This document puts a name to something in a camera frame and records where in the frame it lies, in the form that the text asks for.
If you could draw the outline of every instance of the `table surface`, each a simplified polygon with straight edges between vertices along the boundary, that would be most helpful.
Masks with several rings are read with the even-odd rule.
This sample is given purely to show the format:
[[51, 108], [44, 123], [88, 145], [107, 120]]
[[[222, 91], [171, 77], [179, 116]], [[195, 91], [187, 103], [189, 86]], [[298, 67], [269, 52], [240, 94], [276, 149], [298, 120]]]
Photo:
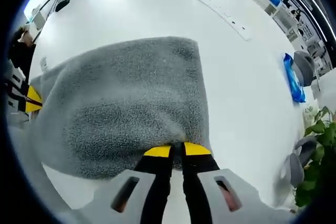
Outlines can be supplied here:
[[[237, 32], [230, 21], [244, 31]], [[252, 0], [71, 0], [47, 20], [30, 77], [41, 74], [43, 57], [52, 68], [90, 49], [158, 36], [198, 42], [214, 157], [220, 168], [255, 186], [263, 202], [276, 206], [283, 195], [275, 182], [303, 135], [302, 112], [292, 102], [282, 64], [293, 46]], [[85, 205], [106, 183], [45, 170], [72, 208]], [[174, 172], [172, 184], [164, 223], [188, 223], [180, 172]]]

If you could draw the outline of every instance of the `towel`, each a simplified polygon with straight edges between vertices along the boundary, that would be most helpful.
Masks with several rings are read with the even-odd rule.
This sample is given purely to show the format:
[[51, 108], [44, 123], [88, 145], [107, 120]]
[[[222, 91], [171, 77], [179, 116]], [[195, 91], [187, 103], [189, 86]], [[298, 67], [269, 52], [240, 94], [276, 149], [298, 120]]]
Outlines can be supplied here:
[[33, 79], [43, 108], [29, 138], [39, 159], [65, 174], [109, 178], [155, 146], [211, 149], [199, 56], [187, 38], [140, 39], [85, 52]]

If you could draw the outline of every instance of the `green plant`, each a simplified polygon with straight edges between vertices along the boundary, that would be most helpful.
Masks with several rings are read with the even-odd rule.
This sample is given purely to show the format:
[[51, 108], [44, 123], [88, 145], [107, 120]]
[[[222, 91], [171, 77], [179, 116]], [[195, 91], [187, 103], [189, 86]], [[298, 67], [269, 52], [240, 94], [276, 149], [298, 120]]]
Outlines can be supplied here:
[[304, 135], [314, 134], [318, 145], [311, 161], [304, 167], [305, 179], [296, 189], [295, 200], [298, 207], [310, 204], [326, 183], [336, 183], [329, 181], [329, 175], [336, 168], [336, 113], [333, 114], [324, 107], [317, 113], [314, 121], [315, 125], [308, 127]]

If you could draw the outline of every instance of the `blue wet wipes pack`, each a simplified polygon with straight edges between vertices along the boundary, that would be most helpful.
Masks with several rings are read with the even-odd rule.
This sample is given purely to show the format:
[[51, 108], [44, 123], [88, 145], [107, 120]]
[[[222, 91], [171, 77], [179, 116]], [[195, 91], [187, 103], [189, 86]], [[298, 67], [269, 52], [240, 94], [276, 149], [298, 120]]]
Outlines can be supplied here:
[[289, 54], [285, 54], [283, 60], [293, 100], [296, 102], [306, 102], [303, 87], [300, 85], [295, 72], [292, 70], [293, 58]]

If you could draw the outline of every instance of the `desk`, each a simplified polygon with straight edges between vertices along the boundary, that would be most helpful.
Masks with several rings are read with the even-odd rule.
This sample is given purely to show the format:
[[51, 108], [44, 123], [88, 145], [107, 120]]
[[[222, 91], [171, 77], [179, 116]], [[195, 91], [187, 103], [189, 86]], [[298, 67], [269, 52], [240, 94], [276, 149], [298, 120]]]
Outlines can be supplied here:
[[[41, 74], [43, 57], [51, 68], [87, 50], [126, 40], [157, 36], [196, 40], [215, 159], [220, 168], [230, 168], [255, 186], [265, 203], [276, 205], [280, 196], [274, 182], [303, 135], [301, 109], [292, 102], [282, 64], [285, 52], [293, 55], [294, 49], [252, 0], [211, 3], [244, 24], [250, 40], [200, 0], [71, 0], [47, 20], [30, 76]], [[89, 202], [94, 189], [105, 183], [45, 169], [72, 208]], [[181, 173], [174, 172], [164, 223], [188, 223], [188, 218]]]

